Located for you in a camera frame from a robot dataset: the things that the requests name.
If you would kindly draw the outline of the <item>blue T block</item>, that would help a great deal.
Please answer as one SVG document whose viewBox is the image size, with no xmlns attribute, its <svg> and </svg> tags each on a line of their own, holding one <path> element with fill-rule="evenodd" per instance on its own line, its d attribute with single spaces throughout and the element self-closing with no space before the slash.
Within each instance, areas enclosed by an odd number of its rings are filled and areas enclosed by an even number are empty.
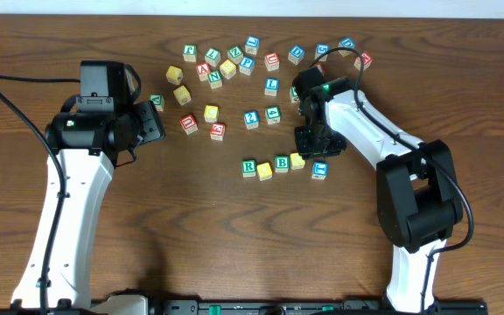
<svg viewBox="0 0 504 315">
<path fill-rule="evenodd" d="M 315 161 L 312 166 L 311 177 L 313 179 L 325 179 L 328 173 L 328 164 L 326 162 Z"/>
</svg>

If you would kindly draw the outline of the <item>green B block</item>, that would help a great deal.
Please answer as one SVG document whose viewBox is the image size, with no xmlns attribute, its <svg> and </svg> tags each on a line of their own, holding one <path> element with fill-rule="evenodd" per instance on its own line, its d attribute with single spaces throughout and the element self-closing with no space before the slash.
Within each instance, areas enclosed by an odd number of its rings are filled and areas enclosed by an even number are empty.
<svg viewBox="0 0 504 315">
<path fill-rule="evenodd" d="M 288 172 L 290 169 L 289 156 L 275 156 L 275 172 Z"/>
</svg>

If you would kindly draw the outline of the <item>yellow O block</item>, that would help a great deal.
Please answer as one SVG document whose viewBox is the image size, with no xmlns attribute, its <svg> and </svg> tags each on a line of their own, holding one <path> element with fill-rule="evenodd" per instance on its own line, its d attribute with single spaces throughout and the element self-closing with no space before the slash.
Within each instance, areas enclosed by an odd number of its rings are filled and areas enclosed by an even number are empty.
<svg viewBox="0 0 504 315">
<path fill-rule="evenodd" d="M 273 176 L 273 171 L 271 169 L 270 163 L 262 163 L 256 167 L 257 176 L 260 181 L 271 179 Z"/>
</svg>

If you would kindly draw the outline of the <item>green R block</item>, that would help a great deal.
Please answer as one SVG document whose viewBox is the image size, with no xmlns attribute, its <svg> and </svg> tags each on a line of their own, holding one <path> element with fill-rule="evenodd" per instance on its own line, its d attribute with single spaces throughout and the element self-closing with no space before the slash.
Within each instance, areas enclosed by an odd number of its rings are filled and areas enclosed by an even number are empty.
<svg viewBox="0 0 504 315">
<path fill-rule="evenodd" d="M 243 160 L 241 162 L 242 176 L 252 178 L 256 176 L 256 161 L 254 159 Z"/>
</svg>

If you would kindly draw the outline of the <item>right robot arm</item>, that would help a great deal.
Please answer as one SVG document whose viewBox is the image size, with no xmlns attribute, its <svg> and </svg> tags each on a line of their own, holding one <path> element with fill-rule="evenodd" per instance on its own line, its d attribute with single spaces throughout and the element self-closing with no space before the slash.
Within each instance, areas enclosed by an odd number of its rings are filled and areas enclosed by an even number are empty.
<svg viewBox="0 0 504 315">
<path fill-rule="evenodd" d="M 328 81 L 313 66 L 292 82 L 305 119 L 295 129 L 304 159 L 339 155 L 352 145 L 376 172 L 377 217 L 393 245 L 386 299 L 397 312 L 426 312 L 439 254 L 462 221 L 463 198 L 448 146 L 395 126 L 348 78 Z"/>
</svg>

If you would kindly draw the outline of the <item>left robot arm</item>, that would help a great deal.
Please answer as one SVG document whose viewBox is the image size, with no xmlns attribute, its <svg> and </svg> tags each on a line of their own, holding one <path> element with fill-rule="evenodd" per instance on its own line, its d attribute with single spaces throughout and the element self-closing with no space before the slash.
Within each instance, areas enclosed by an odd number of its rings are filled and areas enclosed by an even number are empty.
<svg viewBox="0 0 504 315">
<path fill-rule="evenodd" d="M 104 195 L 120 167 L 118 157 L 165 136 L 151 101 L 139 101 L 142 83 L 126 63 L 84 60 L 80 92 L 40 131 L 18 116 L 48 152 L 47 186 L 31 255 L 0 314 L 152 314 L 151 298 L 122 290 L 93 302 L 90 270 Z"/>
</svg>

